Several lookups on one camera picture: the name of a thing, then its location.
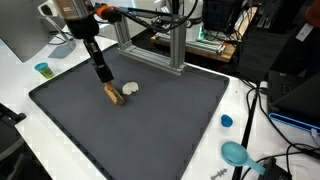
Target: desk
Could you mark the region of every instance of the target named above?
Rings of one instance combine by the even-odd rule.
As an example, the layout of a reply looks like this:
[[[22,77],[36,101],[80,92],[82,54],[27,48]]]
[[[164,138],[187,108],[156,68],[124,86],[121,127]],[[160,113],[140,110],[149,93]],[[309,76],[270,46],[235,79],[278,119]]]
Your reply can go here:
[[[96,40],[101,49],[116,43],[101,37],[97,37]],[[46,46],[26,63],[21,63],[3,43],[0,47],[0,76],[5,77],[0,79],[0,101],[13,111],[24,112],[27,115],[25,120],[16,125],[16,128],[49,175],[59,180],[105,179],[28,96],[29,91],[46,81],[33,69],[37,63],[48,62],[53,72],[58,75],[89,58],[82,41],[76,40],[76,49],[65,59],[47,58],[55,47]],[[248,88],[240,80],[230,77],[228,89],[182,180],[208,180],[223,168],[228,169],[225,179],[231,178],[234,168],[223,161],[220,156],[220,147],[225,141],[241,142],[248,117],[245,102],[247,91]],[[231,128],[221,126],[220,117],[223,114],[233,118],[234,124]]]
[[[267,87],[267,83],[263,82],[261,87]],[[267,108],[267,97],[265,95],[261,96],[261,102],[264,110]],[[280,129],[281,132],[293,143],[304,143],[317,147],[313,141],[310,133],[297,129],[277,121],[273,121],[275,125]],[[289,144],[285,142],[282,137],[276,132],[272,127],[268,119],[265,117],[261,111],[259,104],[257,103],[252,129],[250,133],[248,152],[252,159],[258,160],[266,156],[271,156],[275,154],[282,154],[286,152]],[[295,152],[295,148],[291,148],[290,152]],[[285,156],[276,158],[277,164],[284,170],[287,170],[286,158]],[[315,160],[306,155],[290,155],[290,170],[293,179],[308,179],[316,180],[319,179],[320,172],[320,161]],[[257,173],[250,171],[246,179],[256,180],[258,177]]]
[[[241,25],[239,27],[239,33],[241,34],[241,36],[243,36],[245,34],[245,32],[247,31],[251,20],[253,19],[254,15],[256,14],[256,11],[257,11],[257,8],[252,7],[251,11],[249,11],[249,16],[246,16],[244,21],[241,23]],[[201,26],[201,24],[198,24],[198,25],[194,25],[191,28],[187,29],[186,42],[194,42],[198,38],[200,26]],[[162,45],[162,46],[170,46],[169,41],[160,40],[156,36],[153,36],[151,38],[151,42],[154,44]],[[228,45],[225,48],[225,50],[222,52],[221,55],[217,55],[213,51],[208,51],[208,50],[201,49],[201,48],[194,48],[193,46],[186,45],[186,52],[229,63],[231,61],[234,53],[236,52],[236,48],[233,47],[232,45]]]

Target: metal frame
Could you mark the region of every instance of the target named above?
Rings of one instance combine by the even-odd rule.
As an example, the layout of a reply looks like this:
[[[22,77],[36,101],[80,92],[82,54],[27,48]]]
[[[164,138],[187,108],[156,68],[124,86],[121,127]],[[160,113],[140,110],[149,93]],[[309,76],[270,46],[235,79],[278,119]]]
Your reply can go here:
[[[156,67],[163,71],[180,76],[186,67],[185,60],[185,40],[187,23],[170,30],[173,38],[170,40],[170,58],[153,53],[132,44],[127,19],[122,16],[121,22],[115,23],[115,30],[119,44],[119,53]]]

